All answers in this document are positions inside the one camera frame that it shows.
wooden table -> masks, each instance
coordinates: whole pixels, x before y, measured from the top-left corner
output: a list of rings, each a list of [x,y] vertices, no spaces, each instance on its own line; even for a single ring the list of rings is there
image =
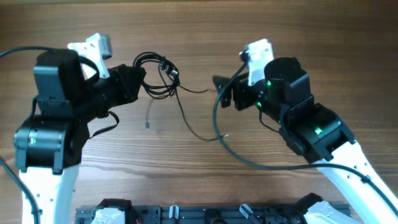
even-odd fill
[[[109,34],[109,67],[130,64],[140,52],[165,55],[193,90],[214,88],[211,76],[231,76],[238,53],[268,38],[276,57],[296,56],[310,74],[312,93],[338,113],[355,133],[371,164],[398,193],[398,14],[396,4],[291,2],[149,2],[0,6],[0,50],[21,45],[66,47],[95,32]],[[40,52],[0,60],[0,154],[13,165],[15,130],[35,96],[33,66]],[[161,84],[156,66],[148,83]],[[179,91],[193,129],[213,137],[215,93]],[[345,202],[315,170],[261,171],[234,160],[217,143],[195,139],[175,98],[155,101],[145,129],[149,97],[113,111],[120,125],[86,143],[73,210],[103,198],[134,205],[239,205],[295,202],[315,192]],[[240,154],[270,165],[303,164],[282,138],[258,122],[258,110],[220,110],[221,130]],[[264,121],[277,128],[269,118]],[[96,120],[93,131],[114,121]],[[20,223],[21,191],[0,170],[0,223]]]

white plastic part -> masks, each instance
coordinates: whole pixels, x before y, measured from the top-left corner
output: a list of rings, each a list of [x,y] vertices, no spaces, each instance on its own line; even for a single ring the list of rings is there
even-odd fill
[[[253,210],[251,210],[251,208],[249,207],[249,205],[247,204],[242,204],[241,206],[239,206],[239,211],[242,213],[243,216],[245,216],[246,218],[249,218],[249,216],[251,214],[253,214]]]
[[[125,224],[123,211],[117,208],[103,208],[97,210],[91,224]]]
[[[28,167],[19,178],[32,192],[42,211],[40,224],[69,224],[70,206],[79,165],[68,167],[62,175],[53,175],[51,168]],[[22,224],[34,224],[32,207],[22,193]]]
[[[355,219],[334,209],[326,201],[312,205],[304,218],[308,224],[360,224]]]
[[[170,206],[169,219],[172,219],[172,218],[178,219],[179,215],[180,215],[180,207],[178,205]]]
[[[330,162],[322,159],[315,163],[340,164],[358,170],[360,173],[368,176],[389,198],[394,206],[398,208],[397,197],[374,171],[358,142],[354,144],[346,142],[334,150],[332,155],[334,159]],[[396,217],[387,203],[369,184],[362,183],[357,175],[334,168],[318,168],[318,170],[334,183],[363,222],[372,224],[398,223],[398,217]]]
[[[248,85],[253,86],[258,81],[266,78],[264,74],[264,68],[270,61],[274,59],[274,54],[272,53],[272,45],[267,39],[262,39],[247,45],[244,52],[249,57]]]
[[[76,50],[80,56],[93,61],[99,70],[100,78],[108,78],[109,72],[104,60],[112,57],[111,41],[108,35],[94,34],[86,39],[84,43],[70,43],[68,48]],[[82,65],[87,78],[92,77],[96,72],[87,65]]]

wire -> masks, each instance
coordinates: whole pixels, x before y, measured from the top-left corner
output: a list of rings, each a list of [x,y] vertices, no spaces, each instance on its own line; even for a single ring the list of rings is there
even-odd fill
[[[33,116],[35,116],[35,112],[36,112],[36,104],[37,104],[37,99],[38,99],[38,95],[36,95],[35,97],[33,97],[32,100],[32,109],[30,111],[30,115],[26,118],[26,121],[31,120],[33,118]]]
[[[175,90],[175,97],[177,98],[178,105],[179,105],[180,110],[181,110],[182,119],[184,120],[185,124],[187,125],[187,128],[191,131],[191,133],[194,136],[196,136],[198,139],[203,140],[203,141],[217,141],[219,138],[207,139],[207,138],[200,137],[196,132],[194,132],[194,130],[188,124],[187,118],[185,117],[184,110],[182,109],[181,101],[180,101],[180,98],[178,97],[177,90]],[[224,134],[224,135],[220,135],[220,136],[222,136],[222,138],[223,138],[223,137],[227,137],[228,134]]]
[[[112,129],[114,129],[114,128],[116,128],[116,127],[118,126],[118,124],[119,124],[119,122],[120,122],[120,119],[119,119],[119,117],[116,115],[116,113],[113,113],[112,111],[108,111],[108,114],[110,114],[110,115],[114,118],[114,120],[116,121],[116,124],[110,125],[110,126],[108,126],[108,127],[106,127],[106,128],[102,128],[102,129],[100,129],[100,130],[94,132],[94,134],[93,134],[91,137],[89,137],[89,139],[92,139],[93,137],[95,137],[95,136],[97,136],[97,135],[99,135],[99,134],[103,134],[103,133],[105,133],[105,132],[108,132],[108,131],[110,131],[110,130],[112,130]]]
[[[185,117],[184,110],[182,108],[182,104],[180,101],[180,98],[178,97],[177,93],[177,87],[180,87],[181,89],[188,91],[190,93],[205,93],[209,91],[207,90],[202,90],[202,91],[193,91],[189,90],[188,88],[185,88],[181,86],[180,84],[180,79],[179,79],[179,72],[178,68],[169,60],[167,60],[165,57],[159,55],[158,53],[155,52],[143,52],[133,60],[133,67],[141,67],[141,65],[148,63],[148,62],[153,62],[153,63],[158,63],[157,66],[157,71],[159,73],[160,78],[162,79],[163,85],[160,86],[155,86],[155,85],[150,85],[146,83],[145,81],[142,82],[142,87],[144,87],[145,91],[148,93],[148,95],[152,98],[151,101],[148,104],[147,111],[146,111],[146,129],[149,129],[149,111],[152,106],[152,100],[163,100],[167,97],[172,97],[176,96],[176,99],[178,101],[178,106],[180,107],[181,115],[184,120],[185,125],[189,129],[189,131],[198,139],[202,141],[217,141],[219,138],[223,138],[228,136],[227,134],[225,135],[220,135],[219,138],[204,138],[199,136],[189,125],[189,122],[187,118]],[[162,70],[165,71],[165,74],[167,77],[172,81],[171,85],[168,85],[162,75]]]
[[[21,51],[21,50],[56,50],[51,47],[40,47],[40,46],[26,46],[26,47],[15,47],[13,49],[6,50],[5,52],[0,53],[0,58],[6,56],[7,54],[11,54],[13,52]]]
[[[26,187],[26,185],[20,180],[20,178],[15,175],[15,173],[11,170],[11,168],[6,164],[6,161],[0,157],[0,165],[3,166],[4,170],[7,172],[7,174],[11,177],[11,179],[18,185],[18,187],[22,190],[22,192],[25,193],[25,196],[29,200],[30,206],[32,207],[32,214],[33,214],[33,220],[35,224],[40,223],[39,219],[39,206],[37,205],[37,202],[35,198],[32,195],[32,192]]]
[[[266,128],[268,128],[268,129],[270,129],[271,131],[276,132],[276,133],[279,134],[279,132],[278,132],[277,130],[275,130],[274,128],[272,128],[272,127],[270,127],[270,126],[268,126],[268,125],[266,125],[266,124],[264,124],[264,122],[262,121],[262,110],[260,110],[259,120],[260,120],[260,123],[261,123],[262,125],[264,125],[264,127],[266,127]]]
[[[234,79],[246,68],[247,62],[243,63],[241,68],[231,77],[229,82],[223,87],[223,89],[220,91],[219,95],[217,96],[217,99],[215,101],[215,105],[213,108],[213,128],[215,130],[216,136],[220,135],[220,129],[218,128],[217,125],[217,108],[218,105],[221,101],[221,97],[223,96],[224,92],[226,89],[234,82]],[[246,165],[249,165],[253,168],[256,169],[262,169],[262,170],[299,170],[299,169],[310,169],[310,168],[321,168],[321,167],[329,167],[329,168],[335,168],[335,169],[342,169],[348,172],[351,172],[358,177],[361,178],[363,183],[369,184],[379,195],[380,197],[388,204],[390,209],[395,213],[395,215],[398,217],[398,209],[395,208],[394,204],[388,199],[388,197],[379,189],[376,184],[372,182],[371,179],[367,178],[365,175],[362,173],[358,172],[355,169],[352,169],[350,167],[346,167],[343,165],[338,165],[338,164],[305,164],[305,165],[297,165],[297,166],[266,166],[262,164],[258,164],[256,162],[250,161],[249,159],[245,159],[241,157],[239,154],[234,152],[228,144],[224,141],[223,138],[219,138],[218,141],[221,143],[221,145],[238,161],[243,162]]]

white bracket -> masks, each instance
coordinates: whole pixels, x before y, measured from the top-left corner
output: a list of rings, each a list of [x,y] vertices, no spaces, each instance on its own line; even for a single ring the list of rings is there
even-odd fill
[[[76,50],[80,56],[93,61],[99,70],[100,78],[108,78],[109,72],[104,60],[112,57],[111,39],[108,35],[96,33],[86,39],[84,43],[70,43],[68,48]],[[92,77],[96,72],[87,65],[82,65],[86,78]]]
[[[272,45],[267,39],[258,40],[245,46],[240,54],[248,55],[249,86],[255,85],[258,81],[266,78],[264,68],[274,59]]]

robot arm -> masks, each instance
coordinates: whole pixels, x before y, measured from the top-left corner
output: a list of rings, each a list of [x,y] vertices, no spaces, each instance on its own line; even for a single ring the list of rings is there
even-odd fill
[[[137,100],[145,70],[125,65],[107,69],[107,43],[106,36],[96,34],[87,43],[70,44],[75,50],[52,50],[37,57],[39,94],[32,115],[15,133],[14,145],[19,177],[35,197],[41,223],[69,223],[81,150],[92,138],[87,124],[109,114],[118,122],[109,109]],[[36,102],[40,115],[34,115]],[[22,222],[33,223],[32,207],[24,194],[22,198]]]
[[[229,78],[213,77],[219,93],[224,93],[220,100],[221,107],[229,106],[231,99],[237,110],[255,105],[281,125],[279,134],[287,146],[309,164],[314,164],[313,167],[315,164],[335,164],[363,174],[364,178],[360,178],[339,167],[317,168],[337,186],[365,223],[398,223],[398,199],[371,167],[354,134],[342,119],[323,105],[314,103],[308,73],[301,68],[299,61],[296,58],[274,60],[270,54],[272,47],[267,40],[251,43],[241,52],[249,73],[240,75],[232,83]],[[259,75],[259,67],[263,68],[262,76]],[[332,220],[334,212],[322,215],[325,210],[321,208],[322,212],[314,213],[315,208],[320,206],[313,206],[303,216],[306,222],[319,223],[323,217],[323,222],[339,223]]]

